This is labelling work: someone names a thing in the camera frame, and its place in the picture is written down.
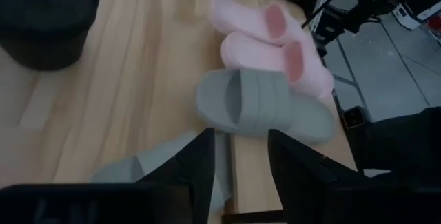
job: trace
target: slide sandal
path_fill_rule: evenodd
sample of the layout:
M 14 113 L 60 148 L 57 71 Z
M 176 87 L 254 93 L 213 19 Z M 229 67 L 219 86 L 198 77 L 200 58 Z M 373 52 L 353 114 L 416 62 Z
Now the slide sandal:
M 285 45 L 297 38 L 315 47 L 300 23 L 277 3 L 258 9 L 232 0 L 212 0 L 211 19 L 213 26 L 224 34 L 242 32 L 274 45 Z
M 220 51 L 227 68 L 280 71 L 297 92 L 319 99 L 332 94 L 332 74 L 322 65 L 317 52 L 298 40 L 280 48 L 233 32 L 222 42 Z
M 188 132 L 177 139 L 162 143 L 153 150 L 140 152 L 135 156 L 122 161 L 114 162 L 100 169 L 91 179 L 91 183 L 134 183 L 153 172 L 156 168 L 166 163 L 177 155 L 184 147 L 198 138 L 195 132 Z M 215 134 L 215 150 L 219 149 L 216 143 L 227 142 L 224 134 Z M 223 210 L 225 201 L 231 197 L 231 187 L 224 181 L 226 165 L 215 162 L 215 175 L 213 180 L 212 199 L 210 212 Z
M 304 142 L 323 142 L 335 133 L 331 112 L 292 90 L 281 72 L 221 69 L 203 76 L 196 109 L 210 125 L 232 134 L 266 137 L 280 130 Z

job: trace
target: black container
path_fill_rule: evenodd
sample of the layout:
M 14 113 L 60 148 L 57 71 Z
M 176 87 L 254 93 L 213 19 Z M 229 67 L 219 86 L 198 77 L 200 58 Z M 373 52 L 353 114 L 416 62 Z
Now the black container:
M 17 1 L 23 7 L 27 7 L 27 2 L 23 0 Z M 5 8 L 0 13 L 1 47 L 15 61 L 34 70 L 58 70 L 77 62 L 82 54 L 89 29 L 96 19 L 99 0 L 87 0 L 88 2 L 85 4 L 85 6 L 88 6 L 87 10 L 78 16 L 74 12 L 73 17 L 69 15 L 69 11 L 64 12 L 59 9 L 57 12 L 55 8 L 57 8 L 57 4 L 60 6 L 59 2 L 51 6 L 52 2 L 58 0 L 29 1 L 32 2 L 29 3 L 30 8 L 34 7 L 32 6 L 33 3 L 39 4 L 37 10 L 32 11 L 38 15 L 38 18 L 43 20 L 42 23 L 50 23 L 51 20 L 55 20 L 56 25 L 49 24 L 48 27 L 45 27 L 45 24 L 43 24 L 40 27 L 38 26 L 39 21 L 32 21 L 34 22 L 33 25 L 29 25 L 27 22 L 34 20 L 32 14 L 29 14 L 32 11 L 29 10 L 22 11 L 29 15 L 22 18 L 24 20 L 22 23 L 20 21 L 11 21 L 11 16 L 8 16 L 10 13 L 5 13 L 5 11 L 8 11 Z M 47 20 L 45 19 L 45 10 L 48 11 Z

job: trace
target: floor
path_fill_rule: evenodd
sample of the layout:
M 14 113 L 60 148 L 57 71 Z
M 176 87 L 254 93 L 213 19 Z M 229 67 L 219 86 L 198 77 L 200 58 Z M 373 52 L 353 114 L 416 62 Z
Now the floor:
M 333 0 L 350 9 L 357 0 Z M 441 46 L 423 29 L 402 27 L 392 14 L 327 46 L 327 66 L 344 110 L 363 106 L 372 121 L 441 105 Z

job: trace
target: wooden surface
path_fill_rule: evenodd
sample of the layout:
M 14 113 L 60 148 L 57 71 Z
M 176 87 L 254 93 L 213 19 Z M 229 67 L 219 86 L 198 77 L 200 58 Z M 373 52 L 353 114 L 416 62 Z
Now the wooden surface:
M 247 6 L 262 7 L 275 1 L 288 6 L 290 13 L 301 23 L 303 11 L 285 0 L 235 0 Z M 336 104 L 330 96 L 322 101 L 332 112 L 336 124 L 336 136 L 328 143 L 312 146 L 313 149 L 335 161 L 356 170 L 349 143 L 338 117 Z M 282 208 L 269 167 L 266 139 L 234 136 L 232 143 L 234 171 L 235 212 L 279 210 Z
M 201 131 L 194 91 L 205 72 L 222 67 L 209 2 L 101 0 L 81 60 L 59 72 L 27 70 L 0 49 L 0 186 L 87 182 L 105 164 Z M 352 165 L 345 142 L 340 133 L 332 149 L 320 149 Z M 240 210 L 278 204 L 265 148 L 234 142 Z

